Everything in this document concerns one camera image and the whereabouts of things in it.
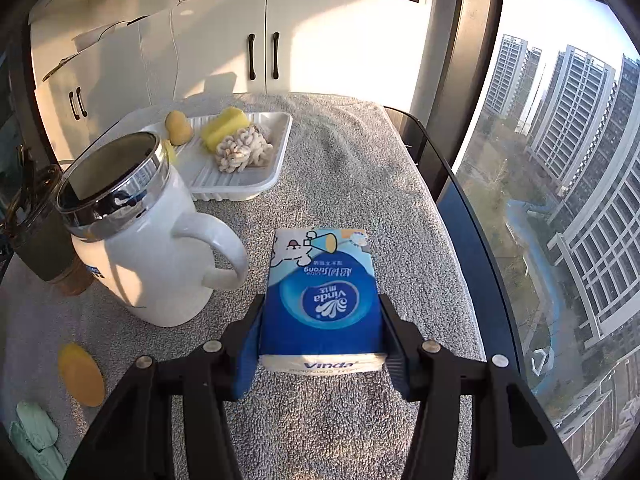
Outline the white ceramic mug steel lid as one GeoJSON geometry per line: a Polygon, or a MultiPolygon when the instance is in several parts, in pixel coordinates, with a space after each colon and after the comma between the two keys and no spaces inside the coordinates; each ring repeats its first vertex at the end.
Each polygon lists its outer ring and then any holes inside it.
{"type": "Polygon", "coordinates": [[[152,132],[126,134],[75,160],[54,204],[80,260],[144,322],[181,325],[214,290],[246,279],[243,243],[196,210],[152,132]]]}

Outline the grey towel table cover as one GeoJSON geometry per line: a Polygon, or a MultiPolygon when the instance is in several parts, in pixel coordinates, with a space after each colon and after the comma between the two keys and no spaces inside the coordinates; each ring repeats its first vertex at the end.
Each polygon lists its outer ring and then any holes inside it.
{"type": "MultiPolygon", "coordinates": [[[[194,96],[190,116],[236,106],[293,118],[277,184],[247,202],[204,202],[238,234],[250,270],[243,286],[215,292],[195,318],[160,328],[131,315],[105,287],[61,295],[13,258],[1,283],[1,420],[32,401],[56,426],[71,458],[96,414],[67,393],[58,352],[80,344],[114,387],[142,354],[184,356],[221,335],[264,291],[279,228],[363,229],[378,288],[405,320],[458,356],[484,358],[472,300],[430,191],[385,110],[337,96],[194,96]]],[[[300,377],[258,370],[244,398],[227,408],[247,479],[397,479],[416,423],[385,372],[300,377]]]]}

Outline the beige knotted plush toy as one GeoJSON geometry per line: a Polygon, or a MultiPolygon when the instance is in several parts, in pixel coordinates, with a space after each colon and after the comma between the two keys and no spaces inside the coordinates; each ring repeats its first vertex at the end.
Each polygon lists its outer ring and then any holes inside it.
{"type": "Polygon", "coordinates": [[[225,174],[241,172],[246,167],[265,167],[271,162],[274,146],[265,137],[266,130],[251,124],[227,136],[214,151],[217,168],[225,174]]]}

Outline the green flower cloth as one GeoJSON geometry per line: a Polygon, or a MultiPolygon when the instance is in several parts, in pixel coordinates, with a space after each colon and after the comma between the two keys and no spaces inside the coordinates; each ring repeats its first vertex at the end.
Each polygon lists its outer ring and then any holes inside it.
{"type": "Polygon", "coordinates": [[[15,411],[17,420],[11,422],[9,438],[17,453],[38,479],[63,479],[66,463],[56,447],[60,432],[49,414],[38,403],[27,401],[18,402],[15,411]]]}

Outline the yellow rectangular sponge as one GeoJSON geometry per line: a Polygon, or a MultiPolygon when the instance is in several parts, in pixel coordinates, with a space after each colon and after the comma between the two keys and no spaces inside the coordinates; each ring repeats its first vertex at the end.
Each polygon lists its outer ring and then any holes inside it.
{"type": "Polygon", "coordinates": [[[239,129],[249,125],[247,114],[237,107],[229,106],[201,128],[201,138],[206,148],[213,153],[224,138],[233,136],[239,129]]]}

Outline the yellow oval sponge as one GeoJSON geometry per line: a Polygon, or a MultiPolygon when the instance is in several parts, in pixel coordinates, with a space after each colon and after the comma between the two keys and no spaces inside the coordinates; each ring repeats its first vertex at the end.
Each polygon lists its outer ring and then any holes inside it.
{"type": "Polygon", "coordinates": [[[104,379],[92,356],[79,344],[66,344],[58,352],[58,371],[67,392],[89,408],[105,399],[104,379]]]}

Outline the blue Vinda tissue pack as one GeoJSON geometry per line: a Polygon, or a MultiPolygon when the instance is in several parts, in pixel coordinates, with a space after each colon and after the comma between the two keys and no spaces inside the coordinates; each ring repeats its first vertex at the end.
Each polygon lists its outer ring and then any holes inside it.
{"type": "Polygon", "coordinates": [[[262,366],[348,375],[377,372],[386,356],[367,232],[277,229],[262,310],[262,366]]]}

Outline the white plastic tray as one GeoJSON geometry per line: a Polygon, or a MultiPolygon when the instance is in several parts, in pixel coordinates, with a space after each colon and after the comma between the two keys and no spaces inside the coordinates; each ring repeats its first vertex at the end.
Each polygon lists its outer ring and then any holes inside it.
{"type": "Polygon", "coordinates": [[[167,141],[169,158],[196,200],[249,200],[276,184],[293,118],[237,108],[186,117],[171,112],[147,129],[167,141]]]}

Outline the yellow sponge piece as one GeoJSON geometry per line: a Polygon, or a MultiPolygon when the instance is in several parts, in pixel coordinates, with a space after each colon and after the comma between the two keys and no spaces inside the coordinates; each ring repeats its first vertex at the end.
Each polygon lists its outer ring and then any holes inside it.
{"type": "Polygon", "coordinates": [[[169,162],[171,163],[171,165],[175,165],[177,156],[176,156],[174,146],[167,139],[163,139],[162,144],[169,162]]]}

